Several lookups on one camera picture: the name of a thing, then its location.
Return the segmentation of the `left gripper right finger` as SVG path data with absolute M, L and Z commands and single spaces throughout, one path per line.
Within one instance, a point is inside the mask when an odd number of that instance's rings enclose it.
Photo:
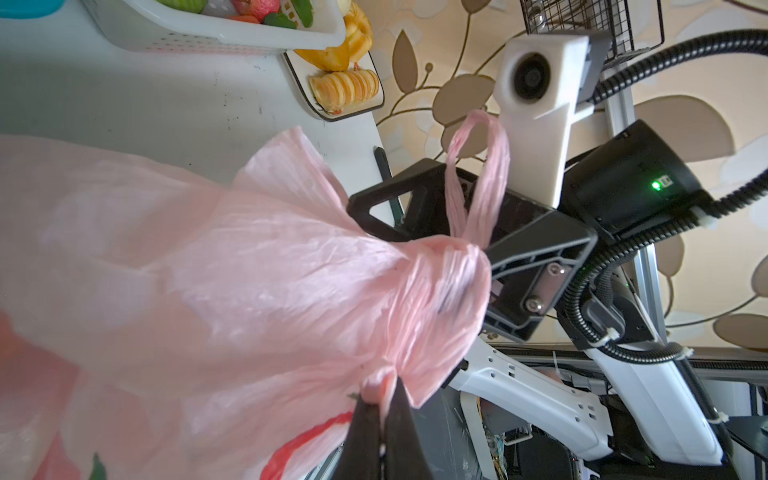
M 401 379 L 385 419 L 381 434 L 380 478 L 385 480 L 432 480 L 412 418 L 412 409 Z

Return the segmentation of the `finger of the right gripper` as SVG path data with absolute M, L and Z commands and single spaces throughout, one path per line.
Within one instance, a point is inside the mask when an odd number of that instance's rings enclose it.
M 389 242 L 448 235 L 445 174 L 445 164 L 422 159 L 352 195 L 347 213 L 364 231 Z

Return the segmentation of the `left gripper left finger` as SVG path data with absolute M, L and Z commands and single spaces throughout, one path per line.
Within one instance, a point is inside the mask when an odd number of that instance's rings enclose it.
M 381 466 L 379 407 L 359 398 L 333 480 L 379 480 Z

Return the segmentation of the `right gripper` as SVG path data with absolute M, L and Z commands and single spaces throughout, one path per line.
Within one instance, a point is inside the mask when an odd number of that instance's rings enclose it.
M 484 328 L 511 341 L 528 341 L 555 308 L 597 233 L 623 240 L 712 200 L 642 120 L 566 165 L 559 211 L 506 193 L 486 249 L 492 291 Z

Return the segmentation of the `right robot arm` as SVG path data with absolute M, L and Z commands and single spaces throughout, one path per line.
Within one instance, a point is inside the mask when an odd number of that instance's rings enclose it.
M 530 338 L 555 310 L 576 348 L 601 370 L 607 392 L 562 384 L 483 340 L 454 365 L 467 427 L 487 477 L 496 474 L 479 400 L 559 441 L 603 479 L 731 478 L 731 438 L 689 363 L 690 350 L 664 342 L 614 271 L 638 251 L 713 223 L 761 200 L 758 174 L 715 199 L 668 144 L 636 121 L 605 144 L 567 155 L 571 126 L 642 79 L 722 54 L 767 52 L 763 30 L 696 37 L 609 78 L 600 73 L 608 38 L 556 31 L 509 41 L 494 96 L 505 168 L 499 221 L 486 250 L 495 291 L 486 326 Z

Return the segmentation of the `teal plastic fruit basket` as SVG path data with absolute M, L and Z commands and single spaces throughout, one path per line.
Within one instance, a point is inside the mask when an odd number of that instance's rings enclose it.
M 37 19 L 61 9 L 65 0 L 0 0 L 3 19 Z

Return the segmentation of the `pink plastic grocery bag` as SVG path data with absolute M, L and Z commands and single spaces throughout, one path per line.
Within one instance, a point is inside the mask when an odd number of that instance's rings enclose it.
M 358 399 L 422 406 L 481 330 L 510 163 L 482 111 L 445 162 L 449 231 L 390 242 L 300 128 L 224 187 L 1 139 L 1 475 L 297 479 Z

